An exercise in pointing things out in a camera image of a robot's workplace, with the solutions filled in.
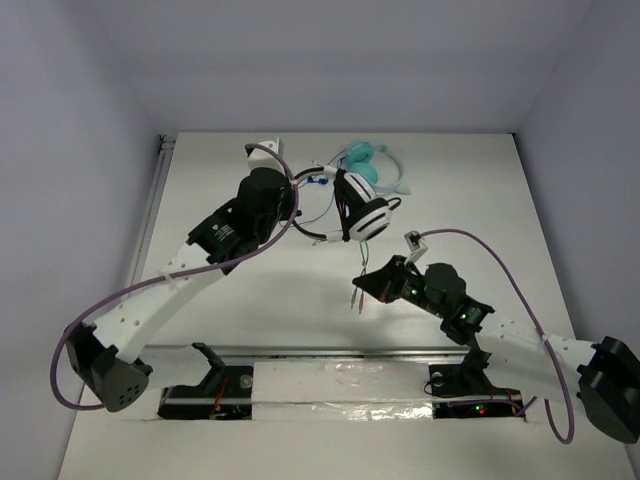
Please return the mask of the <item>white black headphones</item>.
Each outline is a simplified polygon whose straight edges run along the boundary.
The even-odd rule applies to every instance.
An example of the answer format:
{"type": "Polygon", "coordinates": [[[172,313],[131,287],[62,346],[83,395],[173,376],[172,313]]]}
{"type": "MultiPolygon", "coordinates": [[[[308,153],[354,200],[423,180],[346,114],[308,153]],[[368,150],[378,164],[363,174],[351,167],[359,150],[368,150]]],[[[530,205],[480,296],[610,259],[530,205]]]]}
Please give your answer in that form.
{"type": "Polygon", "coordinates": [[[316,233],[296,221],[293,227],[308,238],[319,242],[366,242],[386,230],[392,213],[402,204],[402,199],[386,199],[379,196],[365,177],[330,165],[315,166],[295,175],[301,183],[310,177],[322,175],[333,181],[333,198],[338,211],[340,229],[316,233]]]}

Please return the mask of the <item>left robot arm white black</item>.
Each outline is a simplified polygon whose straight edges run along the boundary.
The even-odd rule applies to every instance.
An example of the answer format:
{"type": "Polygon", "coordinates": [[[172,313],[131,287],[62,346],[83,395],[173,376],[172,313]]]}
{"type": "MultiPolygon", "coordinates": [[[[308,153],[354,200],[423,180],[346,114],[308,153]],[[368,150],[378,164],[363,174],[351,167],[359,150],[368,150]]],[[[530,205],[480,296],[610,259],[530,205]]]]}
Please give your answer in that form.
{"type": "Polygon", "coordinates": [[[119,412],[137,401],[158,373],[141,357],[156,333],[202,290],[271,248],[292,224],[298,203],[290,171],[253,169],[234,197],[192,228],[156,276],[101,300],[65,329],[50,367],[55,398],[77,411],[119,412]],[[95,404],[64,399],[57,384],[63,354],[95,404]]]}

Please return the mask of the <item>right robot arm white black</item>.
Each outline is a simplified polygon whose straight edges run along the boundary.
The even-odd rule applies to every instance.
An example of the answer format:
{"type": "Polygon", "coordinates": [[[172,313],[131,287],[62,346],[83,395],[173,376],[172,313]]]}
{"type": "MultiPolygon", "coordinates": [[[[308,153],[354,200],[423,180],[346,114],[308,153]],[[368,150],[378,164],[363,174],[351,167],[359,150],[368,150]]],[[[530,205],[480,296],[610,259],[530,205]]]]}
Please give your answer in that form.
{"type": "Polygon", "coordinates": [[[493,386],[558,403],[569,399],[603,434],[625,444],[638,442],[639,360],[623,341],[542,335],[473,299],[446,263],[419,271],[395,255],[352,283],[382,303],[405,300],[436,316],[448,339],[479,353],[461,370],[470,391],[483,393],[493,386]]]}

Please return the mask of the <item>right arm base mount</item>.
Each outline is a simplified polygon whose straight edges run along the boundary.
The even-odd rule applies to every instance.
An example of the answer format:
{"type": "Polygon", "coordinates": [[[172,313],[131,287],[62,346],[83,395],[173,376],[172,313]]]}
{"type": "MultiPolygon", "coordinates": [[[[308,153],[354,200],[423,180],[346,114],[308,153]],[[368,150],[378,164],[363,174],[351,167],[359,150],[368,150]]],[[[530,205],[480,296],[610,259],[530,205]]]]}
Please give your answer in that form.
{"type": "Polygon", "coordinates": [[[525,418],[521,393],[495,387],[485,375],[489,357],[470,350],[458,364],[429,365],[423,390],[433,399],[435,419],[525,418]]]}

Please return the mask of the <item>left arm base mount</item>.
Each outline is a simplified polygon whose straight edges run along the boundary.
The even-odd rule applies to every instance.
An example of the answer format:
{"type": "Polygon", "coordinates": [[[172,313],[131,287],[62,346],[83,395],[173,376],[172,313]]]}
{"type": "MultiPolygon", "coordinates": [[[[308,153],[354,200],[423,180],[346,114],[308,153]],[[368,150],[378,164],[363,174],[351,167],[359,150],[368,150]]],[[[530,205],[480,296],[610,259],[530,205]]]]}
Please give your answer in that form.
{"type": "Polygon", "coordinates": [[[251,420],[254,366],[228,365],[208,345],[192,348],[206,359],[208,370],[193,385],[162,390],[157,415],[163,420],[251,420]]]}

